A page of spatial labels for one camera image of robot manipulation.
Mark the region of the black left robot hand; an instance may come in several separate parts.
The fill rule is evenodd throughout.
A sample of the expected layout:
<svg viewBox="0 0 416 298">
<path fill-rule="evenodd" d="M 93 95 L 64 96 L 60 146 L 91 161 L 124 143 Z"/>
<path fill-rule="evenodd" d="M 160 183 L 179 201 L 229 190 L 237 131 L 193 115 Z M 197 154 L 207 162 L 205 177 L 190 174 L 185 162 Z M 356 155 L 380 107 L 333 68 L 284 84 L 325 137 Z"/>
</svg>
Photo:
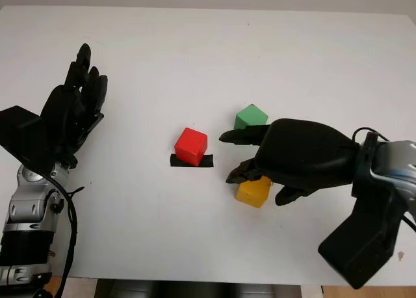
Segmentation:
<svg viewBox="0 0 416 298">
<path fill-rule="evenodd" d="M 53 89 L 40 115 L 54 160 L 69 169 L 77 166 L 75 153 L 104 117 L 108 78 L 90 66 L 90 58 L 90 46 L 84 43 L 64 84 Z"/>
</svg>

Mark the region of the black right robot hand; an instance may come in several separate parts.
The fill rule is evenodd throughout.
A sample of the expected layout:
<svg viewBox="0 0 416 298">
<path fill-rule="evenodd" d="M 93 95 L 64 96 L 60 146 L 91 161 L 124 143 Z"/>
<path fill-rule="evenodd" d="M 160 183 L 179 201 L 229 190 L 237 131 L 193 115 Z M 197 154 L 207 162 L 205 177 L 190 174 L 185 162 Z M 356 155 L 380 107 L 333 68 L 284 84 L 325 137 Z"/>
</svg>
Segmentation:
<svg viewBox="0 0 416 298">
<path fill-rule="evenodd" d="M 241 162 L 226 181 L 243 183 L 265 176 L 282 185 L 275 197 L 278 206 L 352 183 L 359 152 L 357 142 L 330 126 L 289 118 L 227 131 L 219 139 L 258 146 L 256 155 Z"/>
</svg>

